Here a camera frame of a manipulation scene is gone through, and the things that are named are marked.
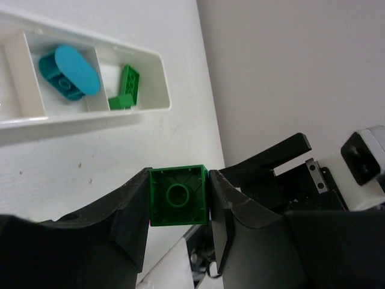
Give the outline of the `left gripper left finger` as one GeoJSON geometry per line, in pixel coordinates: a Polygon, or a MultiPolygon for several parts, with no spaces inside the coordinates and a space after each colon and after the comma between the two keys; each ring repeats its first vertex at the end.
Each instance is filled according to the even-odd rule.
{"type": "Polygon", "coordinates": [[[149,228],[150,170],[60,219],[1,216],[2,288],[134,288],[149,228]]]}

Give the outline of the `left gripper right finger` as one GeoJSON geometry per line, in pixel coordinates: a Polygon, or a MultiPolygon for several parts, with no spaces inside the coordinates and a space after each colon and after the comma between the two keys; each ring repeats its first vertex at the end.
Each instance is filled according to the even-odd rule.
{"type": "Polygon", "coordinates": [[[224,288],[383,288],[383,211],[276,214],[209,173],[224,288]]]}

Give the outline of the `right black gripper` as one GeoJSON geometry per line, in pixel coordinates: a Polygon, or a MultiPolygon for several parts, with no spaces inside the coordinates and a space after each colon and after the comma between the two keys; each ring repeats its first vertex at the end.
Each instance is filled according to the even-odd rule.
{"type": "Polygon", "coordinates": [[[275,175],[274,169],[309,151],[312,147],[303,133],[296,133],[278,144],[220,173],[242,193],[275,213],[286,211],[347,211],[348,206],[327,167],[313,158],[275,175]]]}

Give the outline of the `green square lego brick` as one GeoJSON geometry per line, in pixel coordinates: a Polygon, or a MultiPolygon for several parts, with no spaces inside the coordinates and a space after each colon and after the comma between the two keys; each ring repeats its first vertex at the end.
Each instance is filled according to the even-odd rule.
{"type": "Polygon", "coordinates": [[[204,165],[150,170],[150,225],[202,225],[209,221],[204,165]]]}

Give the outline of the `green long lego brick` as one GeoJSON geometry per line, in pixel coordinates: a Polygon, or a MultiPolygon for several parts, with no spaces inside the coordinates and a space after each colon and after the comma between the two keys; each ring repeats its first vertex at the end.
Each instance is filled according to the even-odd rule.
{"type": "Polygon", "coordinates": [[[117,96],[108,99],[110,110],[127,110],[136,106],[140,74],[130,65],[125,65],[117,96]]]}

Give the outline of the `teal oval lego piece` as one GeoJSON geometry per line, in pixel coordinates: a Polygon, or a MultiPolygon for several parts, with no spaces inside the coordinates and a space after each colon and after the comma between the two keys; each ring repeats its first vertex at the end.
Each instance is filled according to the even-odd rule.
{"type": "Polygon", "coordinates": [[[54,89],[67,100],[78,101],[84,96],[100,92],[101,84],[96,70],[75,48],[61,45],[42,56],[38,69],[54,89]]]}

